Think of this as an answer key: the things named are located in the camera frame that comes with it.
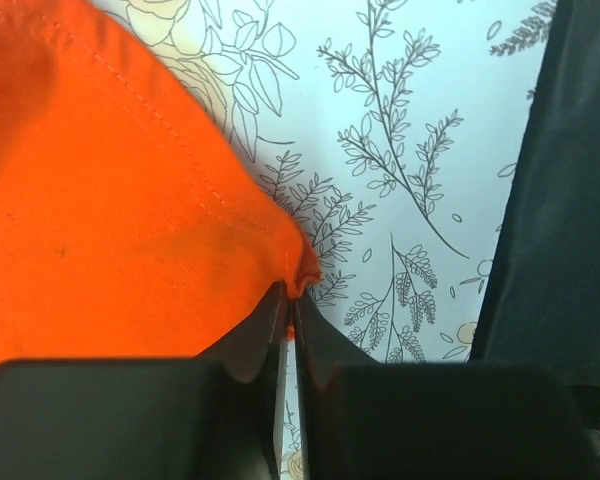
orange fabric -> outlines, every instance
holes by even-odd
[[[0,0],[0,362],[193,356],[318,278],[131,35],[85,0]]]

leaf illustration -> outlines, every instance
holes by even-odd
[[[456,356],[460,355],[462,352],[464,352],[466,349],[467,349],[466,345],[461,345],[459,347],[456,347],[453,350],[447,352],[447,354],[444,357],[442,357],[442,359],[447,360],[448,358],[456,357]]]
[[[496,35],[500,32],[502,28],[502,20],[496,20],[491,24],[489,30],[487,30],[487,41],[491,41],[495,38]]]
[[[406,307],[409,303],[412,285],[411,277],[406,272],[400,272],[396,275],[396,295],[400,306]]]
[[[453,343],[453,339],[446,333],[440,333],[440,337],[447,343]]]
[[[242,65],[232,58],[216,53],[205,55],[204,62],[217,75],[218,79],[226,85],[233,85],[242,69]]]
[[[227,100],[213,72],[208,71],[204,62],[182,61],[162,58],[162,61],[176,75],[181,83],[200,101],[205,111],[212,116],[214,123],[225,131],[227,123]]]
[[[347,338],[354,345],[360,346],[360,343],[364,339],[364,334],[365,334],[365,332],[360,327],[353,327],[353,329],[347,335]]]
[[[422,325],[422,319],[424,317],[424,312],[422,309],[422,302],[419,301],[420,297],[415,295],[413,297],[409,297],[409,310],[411,311],[411,321],[413,323],[413,330],[415,332],[420,331],[420,326]]]
[[[369,323],[368,327],[370,350],[375,350],[376,348],[378,348],[378,346],[382,342],[384,334],[387,331],[388,321],[386,320],[385,316],[388,317],[389,315],[381,314],[378,311],[376,311],[373,317],[371,317],[371,322]]]
[[[216,27],[222,28],[222,17],[220,16],[220,5],[218,0],[200,0],[204,12],[211,17]]]
[[[266,12],[273,5],[273,0],[253,0],[260,10]]]
[[[253,17],[242,10],[234,10],[231,18],[233,18],[236,27],[242,27],[246,23],[253,22]]]
[[[207,31],[204,35],[204,43],[202,44],[200,51],[209,56],[211,54],[222,53],[222,47],[222,40],[220,40],[216,31],[211,27],[207,27]]]
[[[482,278],[481,277],[473,277],[473,278],[468,278],[466,280],[463,280],[460,282],[460,285],[467,285],[469,283],[475,283],[480,281]]]
[[[258,22],[245,23],[236,31],[236,48],[238,50],[250,49],[256,41],[258,33]]]
[[[311,238],[311,245],[313,247],[318,246],[320,258],[327,258],[328,256],[339,258],[340,254],[338,252],[350,251],[346,248],[350,245],[349,242],[343,240],[334,241],[333,239],[340,239],[343,235],[361,235],[362,232],[356,227],[360,227],[364,223],[371,221],[372,219],[368,215],[375,208],[375,205],[367,205],[365,207],[362,202],[358,202],[357,211],[352,213],[347,204],[353,198],[352,195],[350,193],[343,194],[335,187],[333,187],[333,193],[334,195],[323,198],[323,203],[328,208],[324,216],[320,211],[314,209],[314,216],[319,220],[320,224],[315,223],[313,225],[313,232],[308,232]],[[327,240],[329,240],[333,248],[325,250],[322,244]]]
[[[309,292],[311,298],[315,302],[318,308],[322,307],[334,307],[335,299],[346,299],[348,298],[342,293],[343,290],[349,288],[348,281],[355,278],[355,275],[342,275],[342,272],[327,273],[324,281],[313,287]]]
[[[267,62],[256,60],[251,65],[249,79],[253,89],[264,104],[277,116],[282,114],[280,82]]]
[[[265,164],[265,168],[274,174],[274,178],[267,175],[260,175],[260,178],[266,184],[261,185],[262,189],[272,197],[274,202],[291,214],[294,213],[295,206],[287,193],[287,187],[290,180],[304,173],[304,170],[298,168],[300,165],[300,157],[300,154],[292,155],[291,152],[287,150],[284,155],[276,156],[276,160],[279,164],[278,166]],[[297,200],[300,200],[299,194],[293,187],[290,187],[288,191],[291,192]],[[302,222],[306,221],[307,218],[303,219],[296,216],[296,220]]]
[[[402,329],[402,332],[399,335],[400,343],[404,349],[411,354],[413,359],[418,363],[424,363],[424,351],[422,350],[422,345],[418,341],[418,338],[414,335],[413,331],[405,326]]]
[[[389,354],[387,363],[402,363],[404,361],[404,355],[402,353],[402,346],[394,347]]]
[[[513,34],[499,45],[492,45],[489,53],[498,57],[513,55],[538,43],[546,42],[549,38],[557,3],[558,0],[542,1],[532,7],[531,10],[535,15],[530,15],[522,20]]]
[[[353,307],[345,314],[344,324],[349,326],[367,315],[373,315],[377,306],[382,306],[384,299],[378,300],[368,292],[360,295],[361,300],[356,300]]]
[[[422,248],[422,245],[416,245],[406,255],[399,255],[400,260],[406,269],[410,273],[419,276],[430,288],[436,288],[438,286],[438,279],[436,278],[433,269],[431,268],[431,261],[427,256],[427,251]]]
[[[281,23],[275,24],[262,39],[262,48],[273,57],[283,57],[296,46],[296,37]]]
[[[390,28],[393,24],[389,20],[390,12],[399,10],[406,3],[407,0],[368,0],[367,11],[356,12],[358,20],[366,27],[365,35],[361,38],[368,38],[368,43],[360,54],[356,55],[352,43],[346,44],[341,50],[332,50],[331,38],[318,47],[318,56],[325,59],[334,91],[338,93],[349,89],[363,93],[364,106],[368,108],[359,127],[352,125],[338,132],[338,143],[349,157],[346,163],[352,166],[351,173],[354,177],[375,172],[370,181],[365,183],[380,198],[385,198],[396,190],[405,192],[435,235],[453,252],[468,258],[446,240],[430,219],[436,208],[435,202],[444,196],[438,191],[442,185],[434,181],[434,175],[439,170],[435,162],[440,153],[449,150],[453,143],[447,136],[446,128],[458,126],[462,121],[457,111],[446,119],[446,126],[427,126],[431,135],[422,145],[421,151],[416,152],[416,156],[426,162],[426,166],[422,166],[418,175],[410,175],[406,171],[404,140],[405,130],[411,125],[406,120],[406,115],[408,96],[412,93],[407,80],[415,68],[430,64],[441,54],[440,45],[422,29],[416,36],[408,31],[404,32],[406,45],[402,58],[381,62],[380,52],[376,48],[379,42],[375,40],[395,33]],[[374,122],[379,124],[379,128],[373,128],[376,125]]]
[[[254,115],[258,114],[258,101],[248,85],[236,83],[233,86],[233,96],[243,109]]]
[[[510,177],[511,175],[513,175],[514,173],[516,173],[516,166],[517,165],[518,165],[517,163],[510,163],[509,165],[503,167],[502,170],[500,170],[498,172],[498,176],[500,178]]]
[[[256,161],[256,140],[258,138],[258,123],[253,113],[244,110],[238,102],[233,104],[231,114],[233,131],[240,146],[247,153],[249,160]]]

fern drawing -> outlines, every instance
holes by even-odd
[[[522,20],[506,41],[492,45],[489,53],[498,57],[513,55],[546,42],[557,4],[558,0],[547,0],[532,7],[533,15]]]
[[[351,125],[338,132],[338,142],[349,157],[352,174],[374,177],[367,183],[380,198],[395,190],[408,194],[429,228],[451,250],[465,258],[438,231],[432,221],[436,204],[444,194],[436,182],[440,170],[438,159],[453,144],[451,130],[463,119],[457,110],[437,123],[426,124],[429,132],[424,142],[417,145],[416,158],[420,161],[414,171],[406,165],[405,131],[410,127],[406,119],[407,105],[412,93],[407,80],[415,70],[429,65],[440,55],[440,46],[422,29],[415,37],[408,31],[402,35],[404,57],[382,63],[377,45],[395,34],[389,16],[400,10],[406,0],[368,0],[366,12],[358,12],[359,21],[368,32],[368,47],[362,55],[355,55],[352,44],[342,50],[332,47],[331,39],[318,48],[318,56],[325,59],[333,77],[335,92],[345,89],[364,96],[367,109],[359,125]]]
[[[310,290],[311,296],[318,307],[332,307],[334,301],[347,298],[344,290],[355,278],[336,270],[335,262],[348,261],[352,239],[362,235],[362,227],[373,220],[370,213],[376,206],[355,202],[331,177],[313,173],[303,181],[300,159],[300,154],[290,151],[277,156],[275,165],[265,165],[268,172],[260,175],[261,187],[304,228],[326,272],[323,282]]]
[[[380,356],[385,362],[400,363],[405,353],[417,362],[424,362],[424,352],[415,333],[424,322],[436,321],[432,290],[437,288],[438,279],[422,245],[403,253],[396,249],[393,237],[391,266],[391,279],[384,294],[363,292],[349,308],[344,319],[344,324],[352,327],[348,338],[370,354],[382,346],[384,353]],[[401,328],[396,317],[400,308],[408,309],[411,317],[411,324]]]

floral wallpaper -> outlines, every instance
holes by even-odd
[[[337,328],[384,362],[466,360],[557,0],[92,1],[304,227]],[[298,480],[292,351],[287,373]]]

branch drawing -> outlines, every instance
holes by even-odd
[[[360,294],[345,315],[344,324],[353,327],[348,338],[367,353],[384,345],[384,361],[400,363],[405,352],[417,362],[424,362],[422,346],[415,336],[423,321],[433,324],[436,320],[436,303],[432,290],[438,279],[431,268],[426,250],[416,245],[409,252],[396,249],[391,238],[391,280],[384,294],[377,297],[369,292]],[[411,325],[400,329],[396,310],[409,308]],[[366,319],[364,327],[359,326]]]
[[[405,31],[403,58],[384,64],[377,58],[377,43],[395,33],[390,28],[390,12],[405,4],[406,0],[367,0],[367,11],[357,12],[368,32],[368,47],[360,56],[353,54],[352,44],[333,50],[331,39],[318,47],[318,56],[325,59],[334,78],[335,92],[349,89],[365,95],[367,112],[360,125],[339,131],[338,142],[349,157],[346,163],[353,166],[353,176],[367,171],[375,175],[376,179],[369,181],[367,187],[376,190],[380,198],[396,189],[406,191],[438,238],[452,251],[468,258],[445,239],[431,219],[436,202],[444,196],[439,191],[441,185],[435,182],[435,174],[440,169],[437,160],[453,144],[450,129],[463,121],[457,110],[437,124],[426,124],[429,136],[417,144],[416,156],[422,163],[416,172],[410,174],[405,164],[404,131],[411,126],[405,120],[406,107],[412,93],[407,88],[407,80],[415,69],[429,65],[440,55],[440,46],[424,29],[415,38]]]
[[[558,0],[547,0],[539,2],[531,10],[534,15],[530,15],[520,23],[511,36],[498,45],[492,45],[489,50],[490,55],[502,57],[504,55],[513,55],[523,50],[527,50],[538,43],[544,43],[549,38],[551,22],[556,11]]]
[[[255,162],[258,143],[267,141],[259,115],[281,116],[281,77],[299,78],[284,62],[296,38],[272,20],[273,4],[241,2],[242,10],[233,10],[229,19],[219,0],[120,0],[110,13],[131,27],[229,141]]]
[[[300,438],[300,428],[293,421],[293,417],[296,412],[292,412],[289,408],[289,401],[285,400],[285,420],[284,428],[289,430],[291,435],[291,442],[286,448],[285,454],[282,456],[281,463],[286,465],[286,468],[281,473],[285,478],[288,475],[292,480],[302,480],[303,475],[303,462],[302,462],[302,440]]]
[[[308,181],[300,168],[300,154],[286,151],[276,157],[276,165],[265,164],[267,173],[260,175],[261,188],[300,223],[318,255],[325,274],[324,281],[310,290],[318,307],[331,307],[338,299],[346,299],[343,290],[355,275],[343,275],[335,261],[346,263],[352,252],[354,237],[362,235],[364,224],[375,205],[355,202],[351,193],[343,193],[333,179],[320,178],[317,172]]]

